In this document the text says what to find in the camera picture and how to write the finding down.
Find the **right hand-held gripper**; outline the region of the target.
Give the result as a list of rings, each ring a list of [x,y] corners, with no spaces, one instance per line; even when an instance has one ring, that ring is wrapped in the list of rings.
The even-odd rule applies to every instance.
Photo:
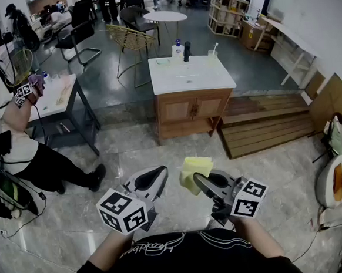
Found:
[[[224,226],[228,216],[254,218],[259,212],[268,186],[252,178],[234,178],[223,171],[212,171],[209,176],[194,173],[193,181],[213,199],[212,217]]]

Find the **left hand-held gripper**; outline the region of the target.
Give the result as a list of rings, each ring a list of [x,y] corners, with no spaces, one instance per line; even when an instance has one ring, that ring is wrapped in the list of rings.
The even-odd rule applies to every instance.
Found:
[[[166,166],[150,167],[131,175],[116,189],[109,189],[96,204],[104,225],[122,235],[139,228],[148,231],[157,217],[155,201],[167,180]]]

